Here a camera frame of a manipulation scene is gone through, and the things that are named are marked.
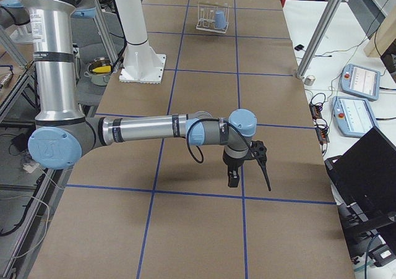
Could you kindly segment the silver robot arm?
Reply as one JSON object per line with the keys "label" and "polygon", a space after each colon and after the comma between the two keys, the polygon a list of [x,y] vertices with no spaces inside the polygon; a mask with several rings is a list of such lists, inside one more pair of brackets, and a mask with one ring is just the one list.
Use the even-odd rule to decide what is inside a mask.
{"label": "silver robot arm", "polygon": [[182,137],[187,146],[221,145],[227,165],[228,186],[239,184],[239,168],[246,160],[266,167],[266,148],[253,140],[257,119],[246,109],[228,118],[206,112],[143,118],[86,118],[76,100],[71,17],[90,15],[94,0],[21,0],[28,10],[33,35],[40,113],[28,151],[42,166],[63,170],[91,150],[132,140]]}
{"label": "silver robot arm", "polygon": [[19,0],[1,1],[1,27],[9,33],[14,43],[33,43],[30,16]]}

